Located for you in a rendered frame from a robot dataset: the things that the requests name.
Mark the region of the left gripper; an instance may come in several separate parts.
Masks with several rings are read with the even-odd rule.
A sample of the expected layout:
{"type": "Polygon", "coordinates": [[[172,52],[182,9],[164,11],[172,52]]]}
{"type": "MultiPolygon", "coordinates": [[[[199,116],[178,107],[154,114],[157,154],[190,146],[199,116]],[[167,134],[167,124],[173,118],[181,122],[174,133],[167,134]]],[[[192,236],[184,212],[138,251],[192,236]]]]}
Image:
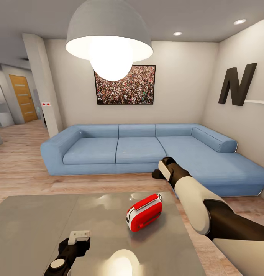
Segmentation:
{"type": "Polygon", "coordinates": [[[76,257],[85,256],[85,252],[90,248],[90,238],[86,241],[77,241],[74,245],[68,245],[69,238],[63,240],[59,246],[59,255],[65,251],[71,251],[74,254],[74,260],[76,257]]]}

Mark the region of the radio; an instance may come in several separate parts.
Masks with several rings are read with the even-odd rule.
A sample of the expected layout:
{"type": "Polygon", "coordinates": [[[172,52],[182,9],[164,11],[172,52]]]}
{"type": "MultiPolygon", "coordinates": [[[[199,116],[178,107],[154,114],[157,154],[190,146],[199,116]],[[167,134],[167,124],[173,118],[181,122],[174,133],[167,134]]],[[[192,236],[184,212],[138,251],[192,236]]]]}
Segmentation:
{"type": "Polygon", "coordinates": [[[161,198],[160,194],[153,194],[129,208],[126,222],[131,231],[141,230],[161,215],[161,198]]]}

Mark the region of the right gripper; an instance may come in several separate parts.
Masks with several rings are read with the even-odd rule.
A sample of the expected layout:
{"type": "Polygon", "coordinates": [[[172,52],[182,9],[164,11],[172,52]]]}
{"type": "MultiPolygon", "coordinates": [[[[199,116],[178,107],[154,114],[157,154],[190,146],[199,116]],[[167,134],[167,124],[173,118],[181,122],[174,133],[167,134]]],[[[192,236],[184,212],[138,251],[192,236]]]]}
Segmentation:
{"type": "Polygon", "coordinates": [[[162,172],[159,169],[155,169],[152,172],[152,177],[155,179],[164,179],[166,180],[165,176],[162,174],[162,172]]]}

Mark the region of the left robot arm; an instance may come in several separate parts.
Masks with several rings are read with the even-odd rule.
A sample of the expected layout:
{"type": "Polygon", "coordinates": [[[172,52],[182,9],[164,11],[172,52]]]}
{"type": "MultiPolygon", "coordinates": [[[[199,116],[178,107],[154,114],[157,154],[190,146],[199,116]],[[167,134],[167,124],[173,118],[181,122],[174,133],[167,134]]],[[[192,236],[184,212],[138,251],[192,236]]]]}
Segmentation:
{"type": "Polygon", "coordinates": [[[85,256],[90,248],[91,231],[71,231],[70,237],[59,246],[59,256],[49,265],[44,276],[71,276],[71,267],[76,257],[85,256]],[[77,241],[77,238],[88,240],[77,241]]]}

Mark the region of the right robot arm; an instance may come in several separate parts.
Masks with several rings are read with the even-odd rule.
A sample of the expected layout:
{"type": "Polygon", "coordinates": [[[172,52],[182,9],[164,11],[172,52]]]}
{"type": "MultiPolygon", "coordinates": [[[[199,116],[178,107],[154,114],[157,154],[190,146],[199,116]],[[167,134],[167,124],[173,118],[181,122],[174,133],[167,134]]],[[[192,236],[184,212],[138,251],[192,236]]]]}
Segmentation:
{"type": "Polygon", "coordinates": [[[192,228],[206,235],[243,276],[264,276],[264,225],[238,215],[171,157],[159,161],[152,177],[172,185],[192,228]]]}

